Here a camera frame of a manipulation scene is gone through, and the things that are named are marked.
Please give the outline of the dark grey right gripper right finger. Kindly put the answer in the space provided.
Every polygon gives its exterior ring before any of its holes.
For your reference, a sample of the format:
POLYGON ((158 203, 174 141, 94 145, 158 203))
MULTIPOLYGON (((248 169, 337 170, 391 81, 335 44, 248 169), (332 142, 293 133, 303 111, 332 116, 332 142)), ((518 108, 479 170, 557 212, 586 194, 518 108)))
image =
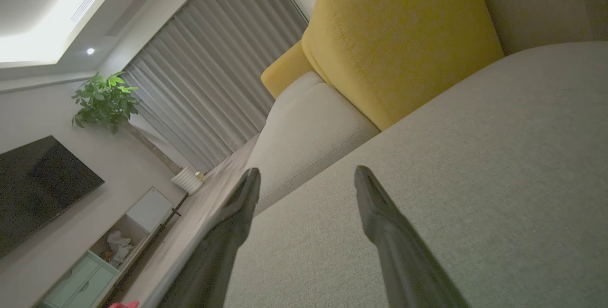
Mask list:
POLYGON ((354 184, 365 236, 378 250, 391 308, 466 308, 468 303, 371 169, 354 184))

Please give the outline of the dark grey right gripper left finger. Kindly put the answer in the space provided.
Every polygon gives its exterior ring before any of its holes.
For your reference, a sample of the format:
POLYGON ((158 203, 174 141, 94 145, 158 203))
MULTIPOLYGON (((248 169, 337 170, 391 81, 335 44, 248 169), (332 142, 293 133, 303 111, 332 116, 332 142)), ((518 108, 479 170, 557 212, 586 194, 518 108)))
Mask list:
POLYGON ((222 308, 238 249, 249 236, 261 174, 248 169, 210 223, 157 286, 159 308, 222 308))

